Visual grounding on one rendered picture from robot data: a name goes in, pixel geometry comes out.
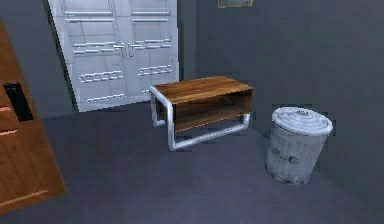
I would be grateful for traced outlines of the white panelled double door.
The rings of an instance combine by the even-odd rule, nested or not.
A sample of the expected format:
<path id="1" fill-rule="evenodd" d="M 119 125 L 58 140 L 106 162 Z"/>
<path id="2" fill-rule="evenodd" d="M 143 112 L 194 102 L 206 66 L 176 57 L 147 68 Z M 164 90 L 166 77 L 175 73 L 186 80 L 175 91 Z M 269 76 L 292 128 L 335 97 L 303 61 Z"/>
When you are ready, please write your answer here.
<path id="1" fill-rule="evenodd" d="M 78 109 L 143 102 L 179 79 L 178 0 L 48 0 Z"/>

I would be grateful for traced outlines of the grey metal lidded bin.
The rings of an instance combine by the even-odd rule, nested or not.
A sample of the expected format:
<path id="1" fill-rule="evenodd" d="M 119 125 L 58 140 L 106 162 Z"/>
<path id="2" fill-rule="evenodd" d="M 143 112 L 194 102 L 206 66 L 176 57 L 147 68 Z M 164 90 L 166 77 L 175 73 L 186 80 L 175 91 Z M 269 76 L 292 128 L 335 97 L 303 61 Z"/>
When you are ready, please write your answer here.
<path id="1" fill-rule="evenodd" d="M 320 113 L 299 107 L 276 109 L 272 122 L 266 172 L 283 184 L 306 184 L 333 130 L 332 122 Z"/>

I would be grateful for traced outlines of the brown wooden door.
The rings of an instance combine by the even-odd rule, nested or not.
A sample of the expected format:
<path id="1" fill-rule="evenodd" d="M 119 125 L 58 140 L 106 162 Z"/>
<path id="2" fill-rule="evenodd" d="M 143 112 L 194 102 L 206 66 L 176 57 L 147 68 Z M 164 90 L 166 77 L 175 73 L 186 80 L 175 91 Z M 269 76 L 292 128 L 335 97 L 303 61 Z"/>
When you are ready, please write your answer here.
<path id="1" fill-rule="evenodd" d="M 4 89 L 18 82 L 34 119 L 20 122 Z M 0 18 L 0 215 L 67 192 L 6 26 Z"/>

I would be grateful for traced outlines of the wooden table with metal frame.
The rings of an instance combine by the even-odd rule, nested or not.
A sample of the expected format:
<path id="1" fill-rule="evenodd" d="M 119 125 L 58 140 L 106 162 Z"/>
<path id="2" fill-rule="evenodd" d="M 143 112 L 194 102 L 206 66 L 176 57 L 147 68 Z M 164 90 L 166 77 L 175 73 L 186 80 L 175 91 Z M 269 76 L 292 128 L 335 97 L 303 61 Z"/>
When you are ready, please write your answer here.
<path id="1" fill-rule="evenodd" d="M 249 127 L 253 88 L 227 76 L 149 87 L 152 125 L 167 127 L 168 149 L 177 151 Z M 241 117 L 242 123 L 177 142 L 175 134 Z"/>

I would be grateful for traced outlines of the gold framed wall picture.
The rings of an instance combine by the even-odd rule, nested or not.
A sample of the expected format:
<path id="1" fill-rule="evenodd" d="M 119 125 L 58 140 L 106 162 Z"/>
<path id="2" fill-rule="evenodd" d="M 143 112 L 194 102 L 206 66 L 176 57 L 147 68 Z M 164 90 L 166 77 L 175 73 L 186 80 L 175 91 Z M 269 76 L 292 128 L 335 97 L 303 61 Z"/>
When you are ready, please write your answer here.
<path id="1" fill-rule="evenodd" d="M 218 0 L 218 8 L 251 7 L 253 0 Z"/>

